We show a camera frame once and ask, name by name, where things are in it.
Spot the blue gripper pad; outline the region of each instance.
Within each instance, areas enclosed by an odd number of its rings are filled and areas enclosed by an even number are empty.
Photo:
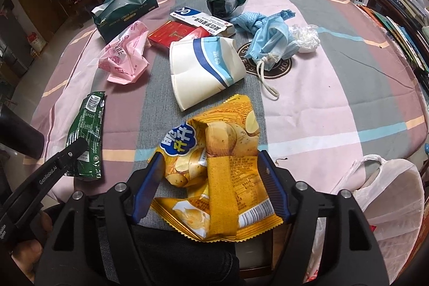
[[[146,217],[155,192],[164,177],[165,162],[162,154],[155,154],[145,170],[147,175],[134,198],[134,211],[132,213],[134,224],[139,223],[142,218]]]
[[[280,184],[276,175],[278,169],[273,167],[262,152],[258,155],[258,172],[261,176],[265,190],[268,193],[271,204],[276,215],[288,222],[291,214],[288,209],[287,193]]]

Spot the blue logo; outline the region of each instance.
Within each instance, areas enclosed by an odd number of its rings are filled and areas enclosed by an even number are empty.
[[[201,13],[201,11],[191,9],[188,7],[183,7],[182,9],[176,10],[175,13],[181,16],[192,16],[192,15],[197,15]]]
[[[195,147],[195,129],[188,123],[184,123],[170,130],[161,141],[161,148],[171,156],[186,155]]]

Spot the yellow chip bag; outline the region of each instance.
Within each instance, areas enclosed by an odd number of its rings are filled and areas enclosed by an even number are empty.
[[[250,99],[229,100],[169,131],[156,151],[165,178],[187,198],[155,198],[152,208],[198,241],[243,241],[282,223],[257,170],[259,126]]]

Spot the gray stripe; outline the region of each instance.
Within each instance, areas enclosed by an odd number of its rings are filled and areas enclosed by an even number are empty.
[[[206,0],[175,0],[176,5],[170,9],[170,12],[184,7],[192,7],[208,13]],[[237,33],[235,35],[237,46],[248,43],[250,40],[246,33]],[[155,57],[151,70],[151,76],[146,87],[146,96],[140,122],[139,136],[137,140],[138,149],[150,149],[158,145],[165,134],[173,127],[180,125],[185,120],[198,115],[210,107],[220,105],[222,102],[235,94],[249,96],[256,113],[257,121],[260,126],[260,143],[267,143],[267,132],[265,127],[265,118],[263,114],[262,97],[260,93],[260,83],[258,78],[246,75],[245,79],[239,81],[233,86],[225,89],[207,100],[181,112],[174,97],[171,80],[170,66],[167,54],[160,53]],[[147,162],[135,162],[134,170],[145,167]],[[185,198],[184,189],[175,188],[166,181],[163,181],[156,193],[157,197]],[[151,210],[141,225],[150,228],[171,229],[159,216]]]
[[[290,0],[308,24],[334,32],[359,36],[353,26],[329,0]],[[364,42],[319,34],[321,45],[343,87],[358,131],[403,122],[389,81]],[[363,154],[379,154],[391,159],[398,155],[396,145],[409,148],[407,132],[362,143]]]

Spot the black cylinder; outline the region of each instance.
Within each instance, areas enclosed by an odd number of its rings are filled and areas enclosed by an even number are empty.
[[[2,104],[0,143],[34,159],[40,159],[45,146],[45,137]]]

